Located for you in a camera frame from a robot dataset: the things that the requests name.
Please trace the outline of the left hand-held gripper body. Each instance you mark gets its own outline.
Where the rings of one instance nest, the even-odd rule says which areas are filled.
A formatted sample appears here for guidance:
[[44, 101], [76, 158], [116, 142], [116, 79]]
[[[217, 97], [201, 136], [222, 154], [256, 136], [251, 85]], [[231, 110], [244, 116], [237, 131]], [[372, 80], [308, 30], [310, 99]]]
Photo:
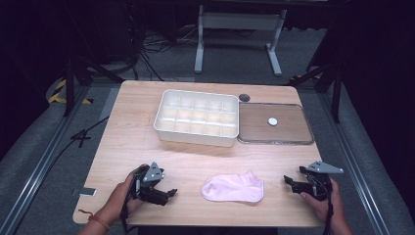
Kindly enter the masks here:
[[156, 162], [142, 164], [133, 172], [131, 197], [136, 200], [164, 206], [168, 202], [167, 192], [156, 189], [164, 179], [163, 169]]

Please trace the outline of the pink sock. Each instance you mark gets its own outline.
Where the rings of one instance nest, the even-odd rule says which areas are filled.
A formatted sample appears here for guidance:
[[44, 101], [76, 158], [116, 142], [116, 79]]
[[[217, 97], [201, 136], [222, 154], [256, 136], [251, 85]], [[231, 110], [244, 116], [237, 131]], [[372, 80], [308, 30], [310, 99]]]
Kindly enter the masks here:
[[252, 171], [216, 175], [203, 184], [201, 195], [213, 202], [258, 203], [264, 197], [264, 181]]

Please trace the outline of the person's left hand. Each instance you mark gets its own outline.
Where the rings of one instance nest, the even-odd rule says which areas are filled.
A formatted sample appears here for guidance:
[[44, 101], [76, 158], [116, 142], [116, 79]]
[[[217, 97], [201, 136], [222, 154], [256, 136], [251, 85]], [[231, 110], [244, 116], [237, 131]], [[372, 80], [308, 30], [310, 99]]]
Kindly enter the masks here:
[[[130, 172], [123, 182], [117, 184], [111, 196], [108, 198], [105, 206], [103, 207], [104, 216], [106, 217], [108, 222], [114, 222], [117, 219], [119, 219], [119, 215], [121, 213], [123, 205], [125, 204], [125, 199], [128, 194], [132, 180], [133, 172]], [[128, 212], [134, 212], [143, 204], [144, 202], [139, 199], [130, 199], [127, 201], [126, 206]]]

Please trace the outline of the person's right hand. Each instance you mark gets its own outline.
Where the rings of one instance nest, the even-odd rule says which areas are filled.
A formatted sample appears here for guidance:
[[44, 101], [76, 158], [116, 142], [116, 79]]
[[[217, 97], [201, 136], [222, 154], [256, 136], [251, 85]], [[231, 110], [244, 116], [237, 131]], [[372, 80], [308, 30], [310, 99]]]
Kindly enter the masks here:
[[[334, 179], [331, 180], [331, 183], [332, 183], [331, 203], [333, 205], [332, 218], [340, 218], [340, 217], [345, 218], [344, 204], [343, 204], [343, 200], [340, 194], [339, 185]], [[327, 213], [329, 211], [329, 203], [326, 201], [318, 201], [305, 192], [300, 193], [300, 196], [309, 206], [311, 206], [315, 210], [317, 217], [323, 222], [325, 222], [327, 218]]]

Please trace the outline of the white metal desk frame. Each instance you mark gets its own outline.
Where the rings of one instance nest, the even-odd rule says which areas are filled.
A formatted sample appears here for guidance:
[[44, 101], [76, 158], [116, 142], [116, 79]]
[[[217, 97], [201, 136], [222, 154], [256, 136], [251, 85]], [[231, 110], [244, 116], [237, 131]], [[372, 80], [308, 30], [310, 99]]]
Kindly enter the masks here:
[[270, 43], [265, 45], [268, 58], [276, 76], [282, 75], [282, 70], [276, 54], [276, 46], [283, 29], [287, 11], [282, 10], [276, 15], [244, 14], [244, 13], [215, 13], [207, 12], [204, 5], [199, 6], [198, 15], [198, 45], [196, 51], [194, 72], [203, 71], [204, 61], [204, 30], [205, 29], [243, 29], [273, 31]]

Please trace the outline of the aluminium floor rail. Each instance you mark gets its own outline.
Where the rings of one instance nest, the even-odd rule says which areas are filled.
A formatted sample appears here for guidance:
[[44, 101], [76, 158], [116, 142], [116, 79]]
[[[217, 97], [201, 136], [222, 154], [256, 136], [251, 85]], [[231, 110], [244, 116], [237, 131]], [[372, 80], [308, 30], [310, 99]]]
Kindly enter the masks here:
[[33, 199], [48, 172], [53, 167], [53, 164], [57, 160], [56, 152], [58, 151], [58, 145], [64, 137], [69, 123], [73, 119], [75, 113], [81, 106], [83, 99], [86, 97], [89, 91], [89, 87], [81, 86], [74, 96], [72, 103], [72, 109], [66, 117], [63, 117], [59, 125], [49, 142], [46, 150], [42, 154], [38, 164], [25, 182], [22, 191], [20, 192], [16, 202], [5, 218], [3, 224], [0, 226], [0, 235], [14, 235], [19, 229], [20, 224], [23, 221], [26, 212], [28, 211]]
[[365, 209], [368, 218], [376, 235], [391, 235], [390, 230], [378, 208], [378, 205], [373, 197], [371, 190], [364, 178], [363, 171], [360, 169], [352, 152], [350, 145], [347, 142], [346, 135], [342, 126], [335, 121], [331, 112], [331, 104], [325, 94], [318, 94], [318, 100], [322, 104], [325, 115], [328, 117], [330, 125], [335, 132], [335, 135], [340, 142], [342, 151], [344, 153], [344, 162], [349, 172], [351, 180], [356, 188], [363, 208]]

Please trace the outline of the yellow black striped tape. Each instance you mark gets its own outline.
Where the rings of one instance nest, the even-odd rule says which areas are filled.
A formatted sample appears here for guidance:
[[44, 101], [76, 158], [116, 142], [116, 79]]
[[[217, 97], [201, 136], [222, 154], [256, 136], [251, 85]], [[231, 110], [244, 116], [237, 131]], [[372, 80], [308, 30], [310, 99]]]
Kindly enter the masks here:
[[50, 98], [48, 99], [48, 103], [52, 104], [52, 103], [60, 103], [60, 104], [65, 104], [67, 102], [66, 98], [62, 98], [61, 97], [61, 93], [64, 89], [64, 87], [66, 86], [67, 82], [64, 78], [62, 78], [58, 84], [56, 85], [54, 91], [52, 92]]

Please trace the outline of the clear lid with white knob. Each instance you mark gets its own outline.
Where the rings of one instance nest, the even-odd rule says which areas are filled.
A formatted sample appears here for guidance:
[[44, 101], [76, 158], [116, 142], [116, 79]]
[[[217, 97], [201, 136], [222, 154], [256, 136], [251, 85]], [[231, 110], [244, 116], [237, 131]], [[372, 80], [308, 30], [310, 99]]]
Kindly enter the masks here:
[[246, 144], [310, 145], [314, 136], [302, 106], [241, 103], [238, 139]]

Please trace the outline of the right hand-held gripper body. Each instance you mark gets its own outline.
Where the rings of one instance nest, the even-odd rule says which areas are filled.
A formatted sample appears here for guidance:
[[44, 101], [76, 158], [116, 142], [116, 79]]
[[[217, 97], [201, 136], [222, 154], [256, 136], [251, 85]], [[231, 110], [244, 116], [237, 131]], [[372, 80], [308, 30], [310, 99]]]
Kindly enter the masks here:
[[332, 192], [330, 174], [340, 174], [343, 173], [344, 170], [322, 161], [316, 161], [308, 166], [301, 166], [300, 172], [307, 180], [307, 182], [300, 187], [300, 191], [311, 195], [318, 201], [324, 201]]

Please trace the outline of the black tripod stand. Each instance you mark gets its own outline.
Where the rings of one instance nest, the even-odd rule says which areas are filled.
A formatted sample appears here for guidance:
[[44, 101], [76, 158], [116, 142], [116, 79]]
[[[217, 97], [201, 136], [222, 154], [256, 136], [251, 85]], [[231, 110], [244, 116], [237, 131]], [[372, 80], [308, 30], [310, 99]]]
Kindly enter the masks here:
[[105, 69], [101, 65], [98, 65], [86, 57], [79, 55], [71, 55], [69, 57], [66, 67], [66, 111], [65, 117], [68, 117], [75, 106], [75, 81], [77, 80], [81, 86], [90, 86], [92, 84], [92, 76], [88, 68], [92, 68], [95, 72], [108, 77], [110, 80], [123, 83], [124, 79], [116, 75], [115, 73]]
[[314, 90], [317, 93], [326, 93], [330, 87], [333, 87], [331, 115], [334, 121], [339, 123], [339, 108], [342, 90], [342, 71], [339, 64], [329, 64], [318, 67], [303, 75], [295, 75], [289, 80], [287, 86], [296, 87], [317, 75], [320, 76], [317, 83], [314, 85]]

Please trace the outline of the grey tape piece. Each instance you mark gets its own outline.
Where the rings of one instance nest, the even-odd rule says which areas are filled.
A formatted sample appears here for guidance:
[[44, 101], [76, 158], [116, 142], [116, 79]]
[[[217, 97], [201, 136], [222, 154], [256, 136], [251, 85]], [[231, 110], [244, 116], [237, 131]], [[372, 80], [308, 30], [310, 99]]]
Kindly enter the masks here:
[[96, 189], [95, 188], [82, 187], [82, 188], [78, 188], [78, 189], [73, 189], [71, 194], [73, 196], [91, 196], [91, 197], [93, 197], [96, 194]]

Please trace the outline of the white compartment storage box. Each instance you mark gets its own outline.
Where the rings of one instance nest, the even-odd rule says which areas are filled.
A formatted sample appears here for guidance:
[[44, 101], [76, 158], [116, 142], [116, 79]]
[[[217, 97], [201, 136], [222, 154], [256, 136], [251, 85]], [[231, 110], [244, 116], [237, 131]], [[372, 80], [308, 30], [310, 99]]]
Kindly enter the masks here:
[[154, 129], [163, 141], [232, 147], [239, 135], [239, 100], [234, 95], [167, 89]]

